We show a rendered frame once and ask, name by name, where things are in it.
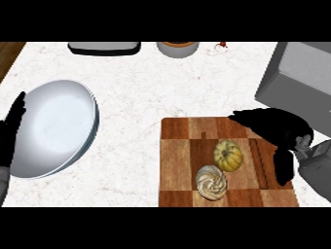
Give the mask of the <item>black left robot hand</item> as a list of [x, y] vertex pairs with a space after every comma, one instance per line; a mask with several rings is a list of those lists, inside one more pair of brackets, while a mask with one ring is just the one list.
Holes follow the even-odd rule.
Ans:
[[0, 120], [0, 166], [9, 167], [14, 159], [17, 134], [26, 114], [26, 96], [23, 91], [11, 106], [5, 120]]

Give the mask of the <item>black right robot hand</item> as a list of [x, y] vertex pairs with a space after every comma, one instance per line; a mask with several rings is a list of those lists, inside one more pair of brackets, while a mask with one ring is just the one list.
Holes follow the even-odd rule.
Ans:
[[299, 160], [309, 158], [312, 127], [300, 116], [278, 108], [235, 111], [229, 119], [276, 146], [275, 176], [284, 186], [294, 179], [294, 156], [299, 156]]

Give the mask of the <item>yellow squash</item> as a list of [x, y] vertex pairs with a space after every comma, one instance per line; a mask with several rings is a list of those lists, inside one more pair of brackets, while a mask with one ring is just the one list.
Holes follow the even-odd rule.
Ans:
[[213, 158], [223, 171], [237, 171], [244, 163], [244, 153], [238, 144], [231, 140], [222, 140], [216, 144]]

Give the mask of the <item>grey box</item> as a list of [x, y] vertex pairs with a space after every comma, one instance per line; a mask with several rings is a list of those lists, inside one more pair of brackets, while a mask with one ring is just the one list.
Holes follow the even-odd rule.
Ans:
[[331, 42], [279, 42], [254, 99], [331, 137]]

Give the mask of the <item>wooden checkered cutting board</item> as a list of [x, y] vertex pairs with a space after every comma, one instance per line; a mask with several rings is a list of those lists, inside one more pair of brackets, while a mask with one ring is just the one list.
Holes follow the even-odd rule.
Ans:
[[[215, 163], [213, 150], [222, 140], [234, 141], [244, 153], [241, 168], [226, 174], [228, 191], [219, 200], [206, 199], [195, 175]], [[166, 118], [160, 140], [161, 206], [296, 207], [294, 187], [275, 177], [276, 147], [248, 128], [225, 117]]]

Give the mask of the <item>white oval bowl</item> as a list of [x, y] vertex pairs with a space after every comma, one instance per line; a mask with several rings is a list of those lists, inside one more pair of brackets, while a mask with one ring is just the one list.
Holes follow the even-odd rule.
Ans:
[[83, 156], [99, 127], [99, 110], [88, 87], [49, 82], [26, 97], [11, 173], [37, 179], [64, 170]]

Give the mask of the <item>grey round pot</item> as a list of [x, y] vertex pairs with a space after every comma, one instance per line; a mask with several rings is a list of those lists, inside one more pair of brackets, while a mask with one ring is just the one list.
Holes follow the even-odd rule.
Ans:
[[185, 58], [195, 53], [198, 49], [198, 42], [186, 42], [186, 43], [158, 42], [157, 48], [158, 51], [161, 51], [161, 53], [169, 57]]

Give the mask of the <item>black and grey appliance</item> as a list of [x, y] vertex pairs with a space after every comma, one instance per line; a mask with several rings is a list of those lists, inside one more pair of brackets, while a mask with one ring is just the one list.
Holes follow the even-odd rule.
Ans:
[[74, 54], [119, 56], [139, 52], [141, 42], [70, 42], [68, 49]]

